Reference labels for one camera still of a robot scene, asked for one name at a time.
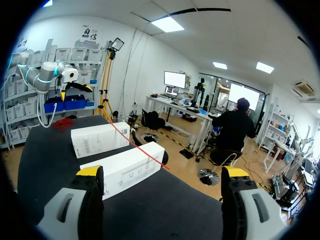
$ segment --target white ceiling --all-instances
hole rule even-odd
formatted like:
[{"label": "white ceiling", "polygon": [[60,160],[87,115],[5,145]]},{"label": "white ceiling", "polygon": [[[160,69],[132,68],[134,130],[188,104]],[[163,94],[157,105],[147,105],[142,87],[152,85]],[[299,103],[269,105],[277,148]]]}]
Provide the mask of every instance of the white ceiling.
[{"label": "white ceiling", "polygon": [[[145,32],[168,44],[200,69],[268,86],[305,79],[320,97],[319,72],[311,51],[297,37],[303,35],[271,0],[53,0],[33,21],[63,16],[102,17],[144,30],[154,21],[185,9],[228,8],[228,11],[199,11],[172,16],[184,31],[164,33],[149,24]],[[271,74],[256,69],[257,61],[274,67]],[[212,62],[227,65],[215,68]]]}]

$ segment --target air conditioner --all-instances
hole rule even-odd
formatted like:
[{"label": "air conditioner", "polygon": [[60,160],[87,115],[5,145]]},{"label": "air conditioner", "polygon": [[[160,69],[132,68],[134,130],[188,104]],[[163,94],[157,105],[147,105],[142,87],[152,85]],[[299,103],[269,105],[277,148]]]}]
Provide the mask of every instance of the air conditioner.
[{"label": "air conditioner", "polygon": [[302,98],[305,98],[306,96],[312,97],[316,93],[313,87],[311,87],[311,85],[304,79],[296,82],[293,89],[296,94],[300,93]]}]

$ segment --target black jacket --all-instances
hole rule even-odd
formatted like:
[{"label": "black jacket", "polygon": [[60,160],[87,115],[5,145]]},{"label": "black jacket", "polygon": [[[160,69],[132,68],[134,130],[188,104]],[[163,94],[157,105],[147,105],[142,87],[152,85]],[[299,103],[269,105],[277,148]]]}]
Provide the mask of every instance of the black jacket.
[{"label": "black jacket", "polygon": [[245,137],[253,139],[256,136],[254,122],[241,110],[226,111],[221,116],[213,118],[212,125],[221,127],[216,143],[221,149],[240,152],[244,147]]}]

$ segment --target ceiling light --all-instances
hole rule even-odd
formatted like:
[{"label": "ceiling light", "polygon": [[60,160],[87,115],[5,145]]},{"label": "ceiling light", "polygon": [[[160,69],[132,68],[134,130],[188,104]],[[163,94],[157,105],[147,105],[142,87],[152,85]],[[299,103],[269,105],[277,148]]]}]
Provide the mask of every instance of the ceiling light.
[{"label": "ceiling light", "polygon": [[49,6],[51,6],[52,5],[52,2],[53,0],[49,0],[49,1],[47,1],[42,7],[43,8],[45,8],[45,7],[49,7]]},{"label": "ceiling light", "polygon": [[268,65],[266,65],[266,64],[264,64],[264,63],[262,63],[262,62],[259,62],[259,61],[258,61],[258,63],[256,64],[256,67],[255,67],[255,68],[258,69],[258,70],[260,70],[260,71],[263,71],[263,72],[265,72],[265,73],[267,73],[267,74],[272,73],[272,71],[275,69],[274,67],[268,66]]},{"label": "ceiling light", "polygon": [[219,69],[227,69],[227,65],[225,65],[224,63],[219,63],[219,62],[213,62],[213,65],[216,67],[216,68],[219,68]]},{"label": "ceiling light", "polygon": [[166,33],[185,30],[170,16],[152,21],[151,23]]}]

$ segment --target monitor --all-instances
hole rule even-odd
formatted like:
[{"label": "monitor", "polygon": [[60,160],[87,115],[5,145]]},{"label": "monitor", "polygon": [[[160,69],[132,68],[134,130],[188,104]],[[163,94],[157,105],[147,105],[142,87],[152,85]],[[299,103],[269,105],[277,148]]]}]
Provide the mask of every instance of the monitor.
[{"label": "monitor", "polygon": [[245,98],[250,103],[249,109],[255,111],[258,104],[259,96],[259,92],[231,83],[228,101],[237,103],[239,99]]},{"label": "monitor", "polygon": [[171,94],[171,95],[177,96],[178,95],[178,91],[179,91],[179,88],[177,88],[177,87],[166,86],[164,92],[166,94]]},{"label": "monitor", "polygon": [[183,73],[164,71],[164,84],[185,89],[187,76]]}]

